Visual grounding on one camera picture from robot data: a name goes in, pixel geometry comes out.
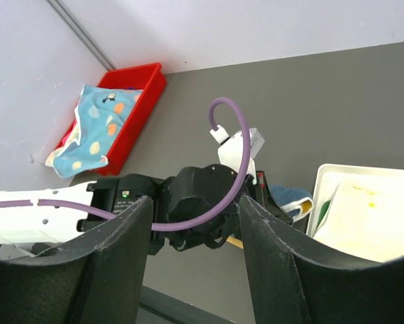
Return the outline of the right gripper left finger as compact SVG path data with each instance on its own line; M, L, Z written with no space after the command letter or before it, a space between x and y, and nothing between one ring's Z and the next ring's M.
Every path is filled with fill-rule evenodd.
M0 323L135 323L153 201L30 257L0 260Z

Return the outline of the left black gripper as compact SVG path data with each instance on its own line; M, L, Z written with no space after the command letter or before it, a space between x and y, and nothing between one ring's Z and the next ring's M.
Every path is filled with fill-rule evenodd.
M149 196L153 200L154 223L178 223L194 219L218 204L237 177L229 167L213 164L204 168L185 167L165 180L151 178ZM152 232L149 253L157 254L169 241L178 252L200 245L210 249L221 247L230 236L241 238L238 203L248 195L249 186L264 187L265 173L258 171L245 178L237 197L216 217L197 227L178 232Z

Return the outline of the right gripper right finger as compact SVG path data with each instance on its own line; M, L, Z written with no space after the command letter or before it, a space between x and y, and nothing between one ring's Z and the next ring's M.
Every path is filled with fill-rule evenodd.
M239 218L257 323L404 323L404 256L378 263L340 252L248 196Z

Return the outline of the orange mustard towel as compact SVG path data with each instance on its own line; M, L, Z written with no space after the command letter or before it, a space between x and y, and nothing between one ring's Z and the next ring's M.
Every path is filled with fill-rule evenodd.
M249 196L273 216L291 225L310 214L313 209L312 195L297 187L282 185L249 186Z

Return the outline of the yellow green patterned towel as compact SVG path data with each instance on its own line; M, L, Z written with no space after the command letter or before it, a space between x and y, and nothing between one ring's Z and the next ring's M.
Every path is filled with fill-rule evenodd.
M340 185L313 239L380 263L404 256L404 192Z

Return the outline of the green microfiber towel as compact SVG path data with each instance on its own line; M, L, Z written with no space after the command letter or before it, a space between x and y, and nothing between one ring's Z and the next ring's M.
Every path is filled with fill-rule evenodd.
M326 202L323 203L320 209L320 214L318 216L318 225L316 227L316 231L319 231L322 228L322 226L326 223L331 202L332 202L331 200L327 200Z

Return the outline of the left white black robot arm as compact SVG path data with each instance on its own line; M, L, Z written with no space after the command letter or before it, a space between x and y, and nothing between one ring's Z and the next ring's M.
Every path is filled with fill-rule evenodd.
M143 196L153 202L152 223L175 224L196 219L218 204L237 177L220 164L185 167L166 179L141 174L100 178L67 188L0 192L0 245L58 244L69 241L123 213ZM221 247L230 236L241 239L238 203L248 195L274 216L274 202L263 171L246 175L236 198L207 223L190 229L151 232L148 255L169 241L177 251L200 245Z

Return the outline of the white square tray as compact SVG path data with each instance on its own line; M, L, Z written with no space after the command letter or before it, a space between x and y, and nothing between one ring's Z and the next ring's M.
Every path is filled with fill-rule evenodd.
M402 193L404 192L404 170L336 164L321 165L313 191L314 208L307 225L309 237L313 238L316 233L318 216L323 203L332 200L342 184L375 188L390 187L394 188L396 193Z

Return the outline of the red plastic bin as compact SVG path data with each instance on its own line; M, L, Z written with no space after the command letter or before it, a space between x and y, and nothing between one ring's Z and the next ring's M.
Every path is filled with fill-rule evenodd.
M109 71L103 76L96 87L122 90L136 89L142 90L143 92L135 106L135 110L125 122L124 129L118 135L117 140L107 154L107 157L110 158L109 165L91 170L103 176L115 176L120 173L134 144L166 87L166 78L161 72L160 63L150 63L147 65ZM70 134L70 130L74 123L75 115L74 121L68 128L64 137L60 140L56 149L61 146L65 137Z

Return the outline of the blue patterned towel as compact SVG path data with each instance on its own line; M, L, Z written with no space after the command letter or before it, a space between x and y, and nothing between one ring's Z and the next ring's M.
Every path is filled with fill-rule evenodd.
M70 134L49 154L45 165L62 179L109 165L107 154L142 93L85 85L74 109Z

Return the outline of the left aluminium corner post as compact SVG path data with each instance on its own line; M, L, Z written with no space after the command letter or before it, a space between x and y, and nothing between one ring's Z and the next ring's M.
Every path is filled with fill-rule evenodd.
M116 69L112 60L63 1L46 0L46 2L107 71Z

